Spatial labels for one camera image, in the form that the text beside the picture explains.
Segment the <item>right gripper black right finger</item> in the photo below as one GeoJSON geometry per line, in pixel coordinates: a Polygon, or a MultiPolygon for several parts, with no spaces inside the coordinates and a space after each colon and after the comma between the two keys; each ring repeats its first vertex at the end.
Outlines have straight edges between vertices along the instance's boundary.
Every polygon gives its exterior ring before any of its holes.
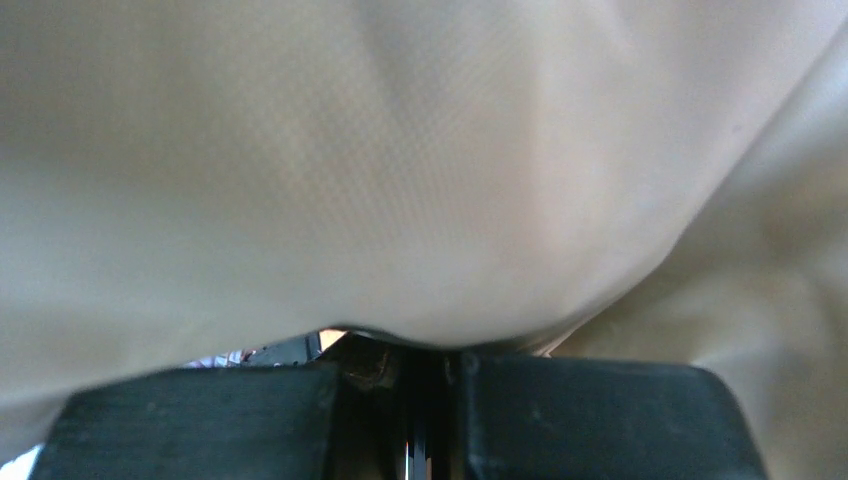
{"type": "Polygon", "coordinates": [[[530,356],[461,358],[469,479],[763,479],[734,395],[697,367],[530,356]]]}

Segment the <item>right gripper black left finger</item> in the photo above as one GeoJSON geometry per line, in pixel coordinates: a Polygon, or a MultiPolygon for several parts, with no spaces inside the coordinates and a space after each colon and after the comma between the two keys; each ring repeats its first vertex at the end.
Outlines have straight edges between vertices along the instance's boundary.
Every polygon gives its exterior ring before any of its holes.
{"type": "Polygon", "coordinates": [[[34,479],[321,479],[334,367],[177,369],[73,396],[34,479]]]}

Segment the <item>black and beige folding umbrella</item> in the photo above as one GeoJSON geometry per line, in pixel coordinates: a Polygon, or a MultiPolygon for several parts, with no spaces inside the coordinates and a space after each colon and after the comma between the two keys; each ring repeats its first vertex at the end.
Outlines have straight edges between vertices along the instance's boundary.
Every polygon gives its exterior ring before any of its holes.
{"type": "Polygon", "coordinates": [[[845,478],[846,3],[2,3],[3,462],[333,327],[694,364],[845,478]]]}

